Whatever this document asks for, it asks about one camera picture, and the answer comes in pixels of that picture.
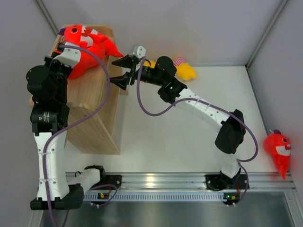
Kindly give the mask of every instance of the striped fabric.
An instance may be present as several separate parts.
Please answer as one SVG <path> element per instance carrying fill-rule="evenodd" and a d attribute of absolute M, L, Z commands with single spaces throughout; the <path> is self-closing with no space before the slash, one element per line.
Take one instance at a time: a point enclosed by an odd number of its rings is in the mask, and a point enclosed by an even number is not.
<path fill-rule="evenodd" d="M 186 63 L 183 58 L 177 57 L 174 59 L 174 66 L 179 66 L 180 64 Z"/>

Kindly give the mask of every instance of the toy tail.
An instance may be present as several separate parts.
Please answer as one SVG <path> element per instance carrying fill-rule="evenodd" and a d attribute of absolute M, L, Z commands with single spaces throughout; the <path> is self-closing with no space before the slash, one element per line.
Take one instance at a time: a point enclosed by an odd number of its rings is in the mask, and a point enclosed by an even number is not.
<path fill-rule="evenodd" d="M 111 55 L 118 58 L 124 57 L 124 55 L 119 52 L 116 45 L 110 39 L 104 41 L 104 47 L 106 55 Z"/>

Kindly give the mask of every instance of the plush toy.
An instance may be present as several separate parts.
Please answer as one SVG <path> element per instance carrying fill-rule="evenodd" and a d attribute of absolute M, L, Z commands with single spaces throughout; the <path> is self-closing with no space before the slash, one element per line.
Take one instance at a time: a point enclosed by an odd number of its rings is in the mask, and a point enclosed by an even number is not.
<path fill-rule="evenodd" d="M 289 168 L 290 161 L 290 142 L 289 139 L 281 134 L 279 130 L 266 137 L 263 142 L 265 151 L 271 155 L 277 171 L 285 180 L 285 174 Z"/>
<path fill-rule="evenodd" d="M 61 29 L 59 34 L 64 35 L 64 40 L 66 42 L 87 49 L 101 60 L 105 55 L 123 57 L 123 54 L 118 51 L 116 45 L 106 35 L 91 27 L 72 25 Z M 68 79 L 76 79 L 82 76 L 86 69 L 97 65 L 98 62 L 92 56 L 86 52 L 81 52 L 80 62 L 72 69 Z"/>
<path fill-rule="evenodd" d="M 154 61 L 150 61 L 150 62 L 151 63 L 146 61 L 144 63 L 144 66 L 155 68 L 156 62 L 154 62 Z M 177 57 L 174 59 L 173 62 L 174 62 L 174 66 L 177 69 L 176 75 L 179 78 L 181 78 L 183 80 L 197 78 L 194 68 L 192 66 L 190 66 L 187 62 L 185 62 L 183 58 Z"/>

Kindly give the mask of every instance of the wooden surface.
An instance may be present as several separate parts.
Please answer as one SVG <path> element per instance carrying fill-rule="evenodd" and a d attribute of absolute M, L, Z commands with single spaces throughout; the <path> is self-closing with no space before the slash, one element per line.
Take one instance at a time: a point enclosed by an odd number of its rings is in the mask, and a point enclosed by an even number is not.
<path fill-rule="evenodd" d="M 214 105 L 228 111 L 241 110 L 245 123 L 255 134 L 259 154 L 243 166 L 249 172 L 275 172 L 271 157 L 262 148 L 266 132 L 245 67 L 195 67 L 195 70 L 198 78 L 186 85 Z M 157 94 L 159 87 L 146 83 L 140 87 L 148 111 L 158 113 L 168 106 Z M 220 151 L 214 144 L 213 129 L 178 107 L 159 117 L 146 115 L 138 105 L 135 85 L 129 87 L 128 96 L 119 96 L 115 121 L 113 138 L 121 155 L 87 155 L 67 144 L 66 171 L 81 171 L 88 165 L 103 165 L 107 172 L 220 171 Z M 237 154 L 247 159 L 254 150 L 253 140 L 246 133 Z"/>
<path fill-rule="evenodd" d="M 115 41 L 113 31 L 109 26 L 88 26 L 105 34 L 113 42 Z M 61 35 L 57 36 L 50 54 L 56 48 L 58 42 L 64 43 L 64 38 Z M 112 56 L 106 56 L 103 60 L 110 77 L 122 75 L 121 68 L 111 64 L 116 59 Z M 68 80 L 67 91 L 67 105 L 70 108 L 68 124 L 70 125 L 93 112 L 103 102 L 107 91 L 105 72 L 101 66 L 87 69 L 81 77 Z M 68 130 L 67 139 L 81 152 L 87 154 L 120 154 L 112 139 L 119 93 L 120 89 L 111 84 L 109 97 L 103 108 L 90 119 Z"/>

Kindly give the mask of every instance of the white table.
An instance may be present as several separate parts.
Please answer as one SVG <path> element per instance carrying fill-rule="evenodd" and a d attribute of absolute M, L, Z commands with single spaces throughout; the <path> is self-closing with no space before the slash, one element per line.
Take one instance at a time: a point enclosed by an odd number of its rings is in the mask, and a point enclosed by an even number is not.
<path fill-rule="evenodd" d="M 245 123 L 259 142 L 255 160 L 245 163 L 248 172 L 275 172 L 271 158 L 263 148 L 265 128 L 245 67 L 195 67 L 198 78 L 186 82 L 189 88 L 207 101 L 228 111 L 239 109 Z M 163 110 L 157 94 L 159 87 L 141 83 L 143 105 L 152 113 Z M 88 165 L 103 165 L 107 172 L 218 172 L 219 150 L 214 144 L 216 133 L 203 121 L 184 110 L 173 108 L 160 117 L 150 117 L 139 107 L 136 87 L 129 87 L 128 96 L 120 96 L 114 139 L 121 155 L 82 154 L 67 144 L 67 172 L 82 171 Z M 248 133 L 238 147 L 239 158 L 254 153 L 254 143 Z"/>

